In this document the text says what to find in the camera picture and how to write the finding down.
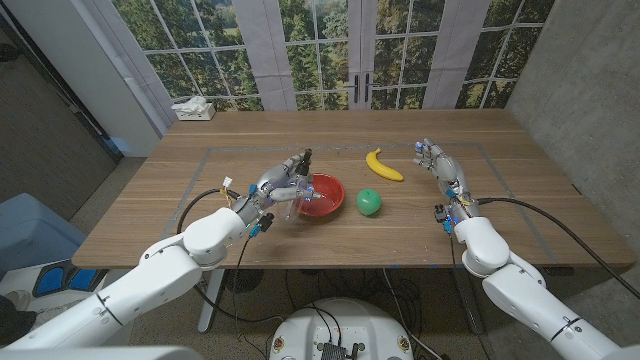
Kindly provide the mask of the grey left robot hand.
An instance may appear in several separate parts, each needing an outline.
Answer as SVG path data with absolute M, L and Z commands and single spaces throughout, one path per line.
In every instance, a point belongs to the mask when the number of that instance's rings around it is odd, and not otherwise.
M 306 149 L 269 169 L 257 181 L 255 189 L 250 190 L 246 197 L 240 197 L 232 210 L 249 225 L 256 223 L 277 204 L 281 219 L 295 220 L 305 203 L 322 197 L 313 186 L 311 156 L 312 151 Z

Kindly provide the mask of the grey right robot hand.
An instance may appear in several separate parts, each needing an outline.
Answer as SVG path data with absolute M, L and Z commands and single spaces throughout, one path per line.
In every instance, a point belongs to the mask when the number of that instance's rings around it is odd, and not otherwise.
M 415 143 L 413 162 L 427 169 L 437 180 L 441 193 L 448 198 L 449 214 L 457 222 L 478 217 L 478 202 L 473 199 L 462 166 L 431 139 Z

